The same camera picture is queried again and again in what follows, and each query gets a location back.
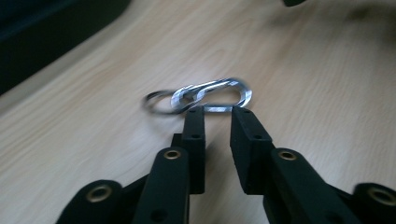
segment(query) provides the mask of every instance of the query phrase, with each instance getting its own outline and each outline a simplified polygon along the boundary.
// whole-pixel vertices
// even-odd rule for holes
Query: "bearing hole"
[[[293,153],[288,151],[281,151],[278,153],[278,155],[280,158],[286,161],[294,161],[297,159],[297,157]]]
[[[378,203],[382,203],[389,206],[396,206],[396,197],[386,190],[378,188],[370,188],[368,190],[369,195],[376,200]]]
[[[170,151],[165,152],[164,156],[168,160],[175,160],[175,159],[179,158],[181,156],[181,154],[179,151],[170,150]]]
[[[99,203],[107,199],[111,195],[111,192],[111,187],[108,185],[101,185],[90,190],[86,197],[91,203]]]

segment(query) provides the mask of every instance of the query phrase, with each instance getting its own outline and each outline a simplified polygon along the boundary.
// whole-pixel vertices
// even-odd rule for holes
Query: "wooden table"
[[[275,145],[328,183],[396,189],[395,12],[392,0],[134,0],[0,98],[0,223],[54,223],[86,184],[147,174],[184,120],[150,115],[142,98],[223,77],[249,84]],[[240,188],[230,124],[205,117],[206,192],[191,196],[191,223],[267,222],[262,197]]]

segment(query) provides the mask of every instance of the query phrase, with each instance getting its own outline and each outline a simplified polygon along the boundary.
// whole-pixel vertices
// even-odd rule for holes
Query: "key ring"
[[[219,79],[215,81],[206,82],[200,85],[189,85],[182,87],[176,91],[155,91],[150,93],[144,98],[143,106],[153,114],[161,115],[175,115],[181,114],[186,110],[200,105],[200,101],[210,92],[219,91],[225,88],[235,88],[238,89],[241,96],[238,103],[235,105],[240,107],[245,107],[251,100],[252,90],[248,85],[241,79],[230,77]],[[158,101],[154,101],[156,98],[163,98],[167,96],[171,97],[172,109],[164,110],[155,107]],[[224,104],[224,105],[214,105],[214,104],[203,104],[205,112],[214,113],[224,113],[231,112],[234,105]]]

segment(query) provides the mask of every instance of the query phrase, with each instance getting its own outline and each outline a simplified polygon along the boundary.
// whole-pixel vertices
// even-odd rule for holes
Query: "black bracket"
[[[395,223],[396,192],[359,184],[352,195],[324,182],[300,153],[276,148],[253,112],[234,107],[230,145],[246,194],[263,195],[270,223]],[[190,109],[183,133],[161,150],[149,175],[123,188],[92,182],[66,206],[59,224],[189,223],[190,194],[205,192],[205,123]]]

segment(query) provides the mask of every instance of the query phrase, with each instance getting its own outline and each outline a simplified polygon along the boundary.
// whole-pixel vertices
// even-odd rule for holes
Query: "metal ring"
[[[191,108],[190,105],[182,105],[177,108],[173,108],[170,110],[165,110],[165,109],[157,109],[155,105],[159,102],[153,100],[155,98],[163,98],[167,96],[172,96],[175,93],[175,91],[155,91],[147,95],[143,99],[143,107],[145,107],[150,113],[153,114],[159,114],[159,115],[175,115],[175,114],[181,114],[184,111],[188,110]]]
[[[181,156],[181,153],[177,150],[169,150],[163,156],[168,160],[175,160]]]
[[[297,156],[294,155],[294,153],[286,151],[286,150],[282,150],[282,151],[278,152],[277,155],[280,158],[282,158],[283,160],[286,160],[286,161],[295,161],[295,160],[297,160]]]
[[[108,185],[100,185],[91,189],[86,197],[90,203],[99,203],[107,199],[111,195],[112,191],[113,190]]]
[[[374,200],[376,200],[379,203],[388,206],[396,206],[396,197],[384,189],[372,187],[368,189],[368,193],[370,197],[372,197]]]

